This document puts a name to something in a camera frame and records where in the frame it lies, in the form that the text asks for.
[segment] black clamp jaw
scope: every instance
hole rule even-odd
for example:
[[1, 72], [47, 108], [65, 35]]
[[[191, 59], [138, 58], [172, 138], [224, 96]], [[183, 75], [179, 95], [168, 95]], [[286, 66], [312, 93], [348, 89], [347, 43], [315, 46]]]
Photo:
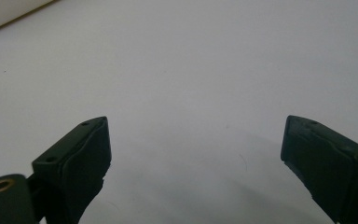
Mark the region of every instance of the black clamp jaw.
[[111, 159], [107, 118], [82, 122], [32, 162], [30, 177], [0, 177], [0, 223], [78, 223]]
[[314, 120], [289, 116], [281, 159], [335, 223], [358, 223], [358, 144]]

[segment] screw hole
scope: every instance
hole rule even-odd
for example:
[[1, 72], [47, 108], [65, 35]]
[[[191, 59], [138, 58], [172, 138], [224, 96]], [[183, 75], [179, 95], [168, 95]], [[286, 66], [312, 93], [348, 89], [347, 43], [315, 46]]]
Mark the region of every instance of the screw hole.
[[0, 192], [9, 189], [14, 184], [13, 179], [2, 179], [0, 180]]
[[56, 161], [57, 160], [57, 157], [48, 157], [46, 159], [46, 162], [53, 162], [53, 161]]

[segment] white surface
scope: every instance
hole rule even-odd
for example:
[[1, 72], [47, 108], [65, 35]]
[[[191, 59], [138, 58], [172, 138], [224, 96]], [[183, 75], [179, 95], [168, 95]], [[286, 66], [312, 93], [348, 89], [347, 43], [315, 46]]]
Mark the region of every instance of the white surface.
[[0, 26], [52, 0], [0, 0]]
[[358, 142], [358, 1], [63, 0], [0, 30], [0, 175], [109, 118], [82, 223], [332, 223], [288, 115]]

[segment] white table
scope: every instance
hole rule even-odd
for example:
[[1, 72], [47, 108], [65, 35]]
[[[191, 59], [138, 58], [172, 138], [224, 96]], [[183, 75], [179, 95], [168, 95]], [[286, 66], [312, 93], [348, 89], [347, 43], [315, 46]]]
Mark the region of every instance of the white table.
[[0, 175], [109, 119], [81, 223], [333, 223], [280, 160], [290, 114], [358, 142], [358, 1], [64, 0], [0, 29]]

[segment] black plastic part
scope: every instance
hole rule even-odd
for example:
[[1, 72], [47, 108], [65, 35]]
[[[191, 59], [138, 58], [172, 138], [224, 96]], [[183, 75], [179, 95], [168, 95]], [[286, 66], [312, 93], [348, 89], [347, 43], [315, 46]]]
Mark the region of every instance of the black plastic part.
[[111, 162], [106, 117], [77, 125], [33, 161], [34, 173], [0, 177], [0, 223], [76, 224]]
[[322, 124], [286, 121], [281, 159], [334, 222], [358, 223], [358, 144]]
[[34, 224], [34, 209], [23, 175], [0, 177], [0, 224]]
[[50, 186], [47, 222], [77, 223], [103, 187], [111, 151], [105, 117], [77, 125], [33, 161], [36, 179]]

